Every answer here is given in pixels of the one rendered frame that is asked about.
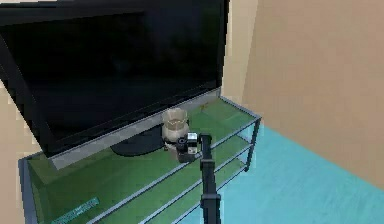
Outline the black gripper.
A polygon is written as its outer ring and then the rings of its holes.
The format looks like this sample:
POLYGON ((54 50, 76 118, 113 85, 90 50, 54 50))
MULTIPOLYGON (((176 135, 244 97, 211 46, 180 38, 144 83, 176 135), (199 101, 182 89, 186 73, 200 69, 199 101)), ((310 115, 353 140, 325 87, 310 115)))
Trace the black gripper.
POLYGON ((188 139, 187 137, 181 137, 177 142, 165 141, 170 145, 176 145, 177 158, 180 163, 192 162, 195 159, 196 154, 196 140, 188 139))

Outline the green glass television stand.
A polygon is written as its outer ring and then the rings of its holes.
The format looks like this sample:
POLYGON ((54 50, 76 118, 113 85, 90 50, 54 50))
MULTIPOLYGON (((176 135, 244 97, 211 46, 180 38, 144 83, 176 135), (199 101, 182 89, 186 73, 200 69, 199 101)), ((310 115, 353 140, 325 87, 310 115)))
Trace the green glass television stand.
MULTIPOLYGON (((218 188, 250 168, 261 117, 222 97, 189 112, 212 136, 218 188)), ((57 169, 42 153, 19 161, 25 224, 181 224, 199 207, 200 161, 162 148, 136 157, 104 149, 57 169)))

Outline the black flat television set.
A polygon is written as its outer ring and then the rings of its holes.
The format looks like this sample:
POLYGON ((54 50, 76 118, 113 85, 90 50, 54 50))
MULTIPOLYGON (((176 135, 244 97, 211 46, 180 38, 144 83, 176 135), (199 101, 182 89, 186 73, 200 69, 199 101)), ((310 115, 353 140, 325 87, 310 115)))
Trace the black flat television set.
POLYGON ((220 94, 229 0, 0 3, 0 80, 63 169, 220 94))

